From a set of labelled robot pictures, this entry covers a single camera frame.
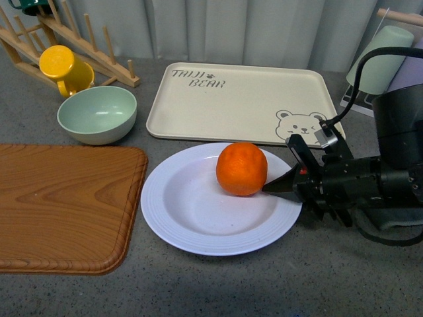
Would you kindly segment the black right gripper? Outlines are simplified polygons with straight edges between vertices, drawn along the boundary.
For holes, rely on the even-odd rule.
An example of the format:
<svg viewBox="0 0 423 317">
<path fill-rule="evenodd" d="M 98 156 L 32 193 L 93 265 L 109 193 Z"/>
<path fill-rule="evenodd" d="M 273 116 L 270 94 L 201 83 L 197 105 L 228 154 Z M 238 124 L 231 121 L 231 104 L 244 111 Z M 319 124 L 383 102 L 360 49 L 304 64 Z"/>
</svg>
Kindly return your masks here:
<svg viewBox="0 0 423 317">
<path fill-rule="evenodd" d="M 343 136 L 334 127 L 318 130 L 316 138 L 325 151 L 320 165 L 298 134 L 291 135 L 287 146 L 297 164 L 284 175 L 268 182 L 262 192 L 292 202 L 304 202 L 319 217 L 328 212 L 347 227 L 352 225 L 350 211 L 384 208 L 380 192 L 380 160 L 354 158 Z"/>
</svg>

